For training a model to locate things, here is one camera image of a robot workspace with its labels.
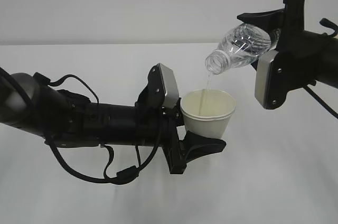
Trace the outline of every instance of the white paper cup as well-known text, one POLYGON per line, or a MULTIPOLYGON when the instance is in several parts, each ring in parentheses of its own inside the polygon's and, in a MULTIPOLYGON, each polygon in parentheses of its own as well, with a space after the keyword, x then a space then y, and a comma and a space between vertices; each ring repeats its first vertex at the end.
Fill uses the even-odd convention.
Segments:
POLYGON ((195 90, 181 100, 185 130, 204 137, 221 139, 236 108, 236 100, 224 91, 209 89, 206 92, 203 112, 199 116, 202 94, 203 89, 195 90))

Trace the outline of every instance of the white wall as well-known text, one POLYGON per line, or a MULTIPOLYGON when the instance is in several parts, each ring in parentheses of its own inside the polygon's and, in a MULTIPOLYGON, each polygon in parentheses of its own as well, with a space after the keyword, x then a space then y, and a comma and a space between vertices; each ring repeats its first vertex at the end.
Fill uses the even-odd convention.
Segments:
MULTIPOLYGON (((0 44, 216 42, 243 12, 283 0, 0 0, 0 44)), ((338 22, 338 0, 306 0, 306 27, 338 22)))

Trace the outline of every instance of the bottle opening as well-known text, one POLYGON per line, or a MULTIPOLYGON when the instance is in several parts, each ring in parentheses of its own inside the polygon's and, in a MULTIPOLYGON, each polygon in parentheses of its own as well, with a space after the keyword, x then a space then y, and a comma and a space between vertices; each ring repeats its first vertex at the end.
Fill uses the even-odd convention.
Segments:
POLYGON ((228 55, 221 50, 214 50, 205 59, 205 66, 214 75, 223 73, 229 67, 228 55))

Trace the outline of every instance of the plastic water bottle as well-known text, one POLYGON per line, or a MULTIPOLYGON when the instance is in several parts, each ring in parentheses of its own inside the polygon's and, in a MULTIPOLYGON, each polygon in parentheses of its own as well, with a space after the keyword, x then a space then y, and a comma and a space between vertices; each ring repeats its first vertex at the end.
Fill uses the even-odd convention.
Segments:
POLYGON ((277 45, 280 30, 267 33, 243 23, 230 30, 206 59, 205 66, 212 74, 220 74, 230 68, 243 67, 277 45))

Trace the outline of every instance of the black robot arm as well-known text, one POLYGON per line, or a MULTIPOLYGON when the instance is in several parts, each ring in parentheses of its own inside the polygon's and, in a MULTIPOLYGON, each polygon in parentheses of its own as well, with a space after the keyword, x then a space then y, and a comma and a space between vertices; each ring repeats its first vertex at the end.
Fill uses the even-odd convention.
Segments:
POLYGON ((50 87, 60 85, 67 77, 79 79, 72 75, 51 82, 39 73, 10 76, 3 69, 0 73, 0 123, 45 138, 60 164, 69 173, 89 182, 125 184, 135 179, 149 161, 139 168, 133 166, 117 173, 115 180, 93 180, 76 175, 65 166, 57 148, 101 145, 113 156, 114 152, 107 145, 153 146, 153 154, 161 147, 170 173, 182 174, 189 161, 222 152, 226 146, 221 139, 205 138, 192 132, 187 132, 184 140, 179 139, 177 127, 184 125, 179 92, 173 71, 163 64, 151 68, 148 84, 134 106, 101 104, 98 98, 92 103, 86 96, 50 87), (27 95, 30 105, 18 88, 27 95))
POLYGON ((314 86, 316 81, 338 88, 338 39, 334 38, 338 26, 323 18, 320 24, 332 34, 305 31, 305 0, 283 2, 283 9, 237 16, 268 33, 281 30, 277 47, 252 64, 257 70, 255 97, 266 109, 280 107, 294 89, 305 88, 315 96, 307 85, 314 86))

